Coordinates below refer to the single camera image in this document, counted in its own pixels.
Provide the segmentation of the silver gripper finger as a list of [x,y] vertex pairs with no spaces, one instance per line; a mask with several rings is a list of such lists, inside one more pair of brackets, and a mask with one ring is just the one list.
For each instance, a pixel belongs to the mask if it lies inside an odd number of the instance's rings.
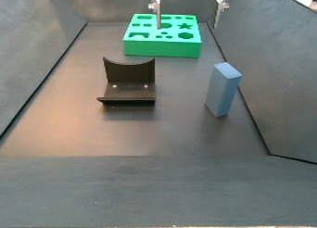
[[215,2],[217,2],[217,12],[215,12],[213,28],[218,27],[221,14],[225,12],[226,9],[229,9],[227,0],[215,0]]
[[160,29],[160,0],[150,0],[148,9],[156,14],[156,27]]

